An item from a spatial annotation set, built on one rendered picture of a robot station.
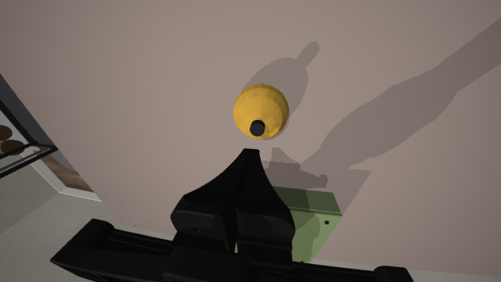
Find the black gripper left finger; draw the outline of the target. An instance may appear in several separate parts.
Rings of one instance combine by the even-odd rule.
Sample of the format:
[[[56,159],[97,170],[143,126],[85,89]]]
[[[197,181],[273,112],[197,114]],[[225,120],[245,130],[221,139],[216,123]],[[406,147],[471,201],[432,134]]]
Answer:
[[[172,249],[188,244],[235,252],[236,207],[246,182],[250,152],[244,148],[220,175],[183,195],[170,217],[177,230],[170,244]]]

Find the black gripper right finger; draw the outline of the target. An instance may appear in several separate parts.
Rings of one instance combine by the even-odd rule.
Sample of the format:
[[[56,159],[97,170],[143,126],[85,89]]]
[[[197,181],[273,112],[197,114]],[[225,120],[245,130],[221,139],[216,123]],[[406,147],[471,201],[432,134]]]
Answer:
[[[294,220],[265,174],[260,150],[250,151],[247,178],[236,212],[237,253],[253,265],[291,270]]]

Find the gold dome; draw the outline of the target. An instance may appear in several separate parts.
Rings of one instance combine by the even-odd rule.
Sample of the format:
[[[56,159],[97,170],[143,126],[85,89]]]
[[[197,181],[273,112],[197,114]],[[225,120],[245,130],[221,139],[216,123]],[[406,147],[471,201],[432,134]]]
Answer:
[[[238,129],[253,139],[269,139],[287,123],[289,107],[283,93],[271,85],[252,85],[236,98],[233,117]]]

